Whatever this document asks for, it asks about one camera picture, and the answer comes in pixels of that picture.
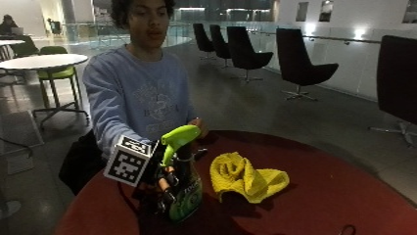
green spray bottle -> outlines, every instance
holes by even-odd
[[[203,201],[203,182],[195,169],[195,156],[191,142],[202,131],[195,125],[183,125],[162,136],[160,143],[167,145],[160,167],[174,166],[178,184],[171,185],[175,197],[166,213],[174,222],[182,222],[198,210]]]

person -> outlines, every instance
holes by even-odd
[[[112,0],[115,25],[131,43],[92,57],[85,71],[92,130],[108,159],[122,135],[152,143],[176,127],[194,124],[208,134],[190,97],[188,74],[162,49],[174,0]]]
[[[18,27],[13,16],[5,15],[3,22],[0,24],[0,34],[2,35],[11,35],[13,34],[13,27]]]

red table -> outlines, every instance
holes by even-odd
[[[354,224],[358,235],[417,234],[417,211],[371,174],[322,150],[276,136],[212,131],[208,154],[198,161],[204,203],[192,217],[171,224],[142,212],[138,219],[116,181],[103,174],[83,189],[55,234],[275,234],[336,235]],[[291,184],[260,204],[235,193],[219,202],[210,181],[216,156],[239,152],[254,167],[287,171]],[[123,185],[127,196],[134,188]]]

yellow microfiber towel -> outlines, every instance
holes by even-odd
[[[250,203],[258,204],[283,190],[290,177],[278,169],[254,169],[248,159],[238,152],[215,158],[210,166],[214,191],[222,201],[222,194],[234,191],[244,195]]]

black bag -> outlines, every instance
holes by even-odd
[[[92,133],[81,137],[70,149],[62,165],[59,177],[62,181],[79,194],[92,177],[104,169],[106,162],[102,159],[102,151],[96,146]]]

